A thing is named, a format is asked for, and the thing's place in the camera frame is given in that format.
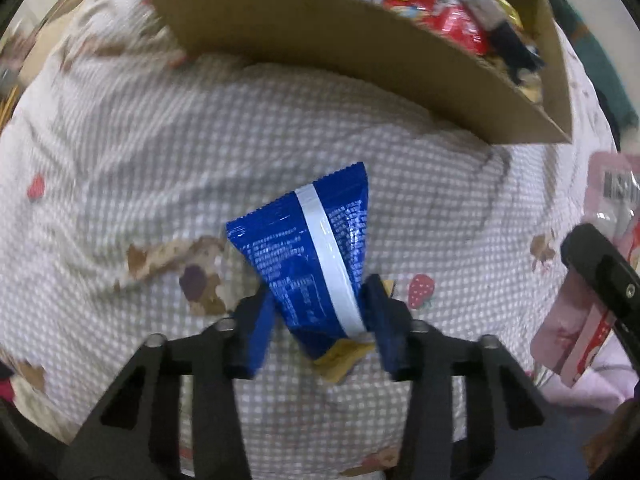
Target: gingham cloth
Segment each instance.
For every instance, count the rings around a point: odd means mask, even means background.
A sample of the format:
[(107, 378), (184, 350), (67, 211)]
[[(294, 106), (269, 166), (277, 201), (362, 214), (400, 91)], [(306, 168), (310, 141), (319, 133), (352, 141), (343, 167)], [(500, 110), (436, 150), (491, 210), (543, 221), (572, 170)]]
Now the gingham cloth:
[[(564, 49), (574, 143), (489, 146), (334, 73), (215, 55), (171, 68), (180, 53), (149, 5), (87, 0), (0, 138), (0, 346), (42, 366), (52, 405), (81, 424), (148, 334), (214, 321), (189, 313), (171, 273), (116, 292), (130, 244), (221, 237), (228, 220), (362, 160), (365, 274), (396, 280), (403, 301), (428, 274), (436, 291), (416, 316), (456, 337), (493, 333), (531, 369), (530, 340), (564, 277), (558, 258), (532, 271), (532, 238), (561, 240), (579, 221), (588, 158), (613, 147)], [(30, 200), (37, 174), (44, 195)], [(223, 267), (236, 297), (255, 291), (239, 255)], [(254, 478), (333, 478), (401, 439), (408, 385), (375, 353), (328, 384), (279, 323), (262, 371), (235, 386)]]

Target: purple spot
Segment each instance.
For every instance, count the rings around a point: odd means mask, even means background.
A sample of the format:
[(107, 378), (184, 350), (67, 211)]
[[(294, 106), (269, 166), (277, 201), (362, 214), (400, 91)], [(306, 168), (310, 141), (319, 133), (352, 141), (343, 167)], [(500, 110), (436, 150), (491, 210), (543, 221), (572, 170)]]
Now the purple spot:
[(191, 265), (184, 269), (180, 277), (180, 288), (188, 301), (197, 301), (207, 286), (207, 275), (201, 267)]

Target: strawberry print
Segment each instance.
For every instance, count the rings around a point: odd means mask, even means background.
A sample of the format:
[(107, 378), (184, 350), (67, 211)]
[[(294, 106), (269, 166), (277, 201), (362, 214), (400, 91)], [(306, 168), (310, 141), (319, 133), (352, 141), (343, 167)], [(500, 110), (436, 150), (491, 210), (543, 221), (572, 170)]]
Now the strawberry print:
[(420, 308), (433, 296), (436, 283), (426, 274), (416, 274), (409, 284), (409, 308)]
[(41, 174), (37, 174), (33, 177), (33, 181), (27, 190), (27, 197), (29, 200), (37, 200), (44, 195), (44, 177)]

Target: blue wrapper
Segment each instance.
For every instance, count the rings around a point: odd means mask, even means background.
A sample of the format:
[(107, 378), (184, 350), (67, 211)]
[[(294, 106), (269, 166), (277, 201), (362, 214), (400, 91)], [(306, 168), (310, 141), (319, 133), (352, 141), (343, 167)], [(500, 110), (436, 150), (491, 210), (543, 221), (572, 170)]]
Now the blue wrapper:
[(367, 228), (362, 162), (228, 222), (228, 239), (252, 263), (285, 323), (313, 358), (366, 327), (358, 304)]

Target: screw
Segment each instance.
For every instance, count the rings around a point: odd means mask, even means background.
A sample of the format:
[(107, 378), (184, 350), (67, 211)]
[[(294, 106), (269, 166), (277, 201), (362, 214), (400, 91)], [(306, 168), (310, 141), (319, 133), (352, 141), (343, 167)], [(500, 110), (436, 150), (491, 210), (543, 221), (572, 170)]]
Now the screw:
[(236, 328), (236, 320), (232, 317), (223, 317), (216, 323), (218, 332), (232, 332)]
[(427, 325), (423, 320), (414, 319), (411, 322), (411, 332), (424, 334), (425, 332), (428, 332), (428, 331), (429, 331), (429, 325)]
[(145, 345), (149, 348), (158, 348), (166, 341), (164, 334), (152, 334), (145, 339)]
[(489, 335), (489, 334), (483, 335), (480, 338), (480, 344), (484, 348), (489, 348), (492, 350), (500, 348), (500, 340), (495, 335)]

